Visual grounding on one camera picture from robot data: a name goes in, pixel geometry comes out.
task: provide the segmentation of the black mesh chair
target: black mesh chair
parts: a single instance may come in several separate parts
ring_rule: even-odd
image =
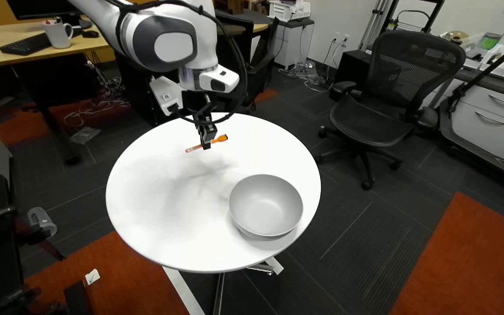
[[[344,151],[360,156],[367,180],[364,190],[375,182],[367,153],[391,159],[390,167],[400,168],[402,159],[381,148],[395,145],[412,135],[414,128],[436,128],[438,116],[420,106],[435,88],[452,78],[466,59],[464,50],[429,34],[391,31],[374,42],[371,65],[364,91],[354,89],[354,82],[334,84],[330,97],[338,103],[330,110],[334,128],[322,126],[318,135],[332,133],[342,137],[348,146],[316,156],[325,158]]]

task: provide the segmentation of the chair armrest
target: chair armrest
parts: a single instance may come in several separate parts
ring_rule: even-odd
[[[330,90],[330,98],[337,102],[343,94],[354,90],[356,87],[357,84],[350,80],[338,82],[332,86],[332,89]]]
[[[258,62],[256,66],[248,69],[248,74],[255,76],[256,74],[258,74],[258,71],[266,68],[266,66],[268,66],[274,59],[276,59],[275,56],[272,55],[265,56],[264,59]]]
[[[438,126],[438,115],[434,109],[424,107],[418,110],[415,119],[416,125],[423,128],[435,129]]]

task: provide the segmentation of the office chair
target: office chair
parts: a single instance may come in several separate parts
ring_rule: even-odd
[[[248,20],[242,20],[236,17],[218,16],[218,19],[222,23],[230,25],[238,25],[245,28],[242,34],[234,35],[234,40],[242,52],[242,56],[248,66],[248,95],[246,99],[242,102],[243,107],[252,105],[252,110],[256,109],[256,104],[254,99],[260,93],[264,92],[272,80],[272,69],[274,60],[276,58],[274,54],[273,42],[277,32],[277,26],[279,24],[279,19],[273,20],[272,24],[268,28],[268,31],[254,33],[254,22]],[[251,55],[252,48],[252,38],[260,36],[260,41],[254,52]],[[217,55],[220,62],[230,70],[238,70],[238,64],[231,54],[231,50],[228,48],[226,41],[221,38],[217,42]],[[220,98],[222,100],[228,101],[233,97],[229,95],[226,98]]]
[[[390,168],[398,170],[402,159],[382,148],[410,137],[416,127],[437,127],[436,112],[419,108],[433,89],[462,68],[465,58],[460,46],[429,34],[381,34],[374,42],[364,91],[355,91],[350,81],[334,84],[330,98],[338,103],[330,110],[330,122],[335,129],[322,126],[318,132],[320,137],[337,135],[349,146],[318,155],[316,161],[351,151],[354,158],[360,156],[367,173],[361,187],[370,190],[375,179],[367,153],[392,160]]]

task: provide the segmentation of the chair base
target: chair base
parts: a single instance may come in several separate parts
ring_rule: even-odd
[[[328,127],[320,127],[320,131],[318,132],[318,136],[321,138],[325,138],[328,133],[340,136],[340,138],[343,138],[342,135],[337,131],[332,128]],[[364,145],[360,145],[358,143],[354,143],[349,141],[350,147],[343,147],[341,149],[336,149],[328,152],[324,152],[322,154],[318,154],[314,157],[314,160],[316,163],[324,163],[324,160],[330,156],[343,153],[343,152],[351,152],[352,158],[360,157],[360,160],[363,162],[364,165],[364,170],[365,173],[367,174],[367,180],[361,182],[361,187],[363,190],[368,191],[372,189],[373,184],[376,182],[375,176],[372,173],[372,167],[371,167],[371,162],[368,159],[368,154],[367,153],[374,153],[380,156],[384,156],[385,158],[388,158],[392,160],[392,163],[389,164],[390,169],[392,170],[399,170],[400,167],[402,166],[402,163],[404,162],[400,157],[395,156],[394,154],[387,152],[385,150],[376,148],[376,147],[368,147]]]

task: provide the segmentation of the table top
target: table top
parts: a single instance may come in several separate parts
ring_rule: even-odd
[[[114,228],[134,251],[165,267],[222,273],[260,263],[296,241],[318,208],[320,173],[296,137],[242,114],[217,128],[227,141],[185,153],[199,141],[194,125],[181,119],[162,124],[134,141],[108,178],[106,207]],[[250,238],[233,223],[232,188],[256,174],[283,178],[300,194],[304,211],[289,234]]]
[[[88,30],[95,30],[100,33],[100,30],[98,30],[94,24]],[[44,32],[44,30],[42,30],[42,22],[0,25],[0,46],[22,40],[42,32]],[[14,64],[31,60],[52,58],[54,56],[76,54],[88,50],[97,50],[107,47],[109,47],[108,43],[104,40],[102,35],[98,38],[84,38],[79,35],[71,39],[70,47],[64,49],[49,47],[28,56],[5,54],[0,51],[0,66],[3,64]]]

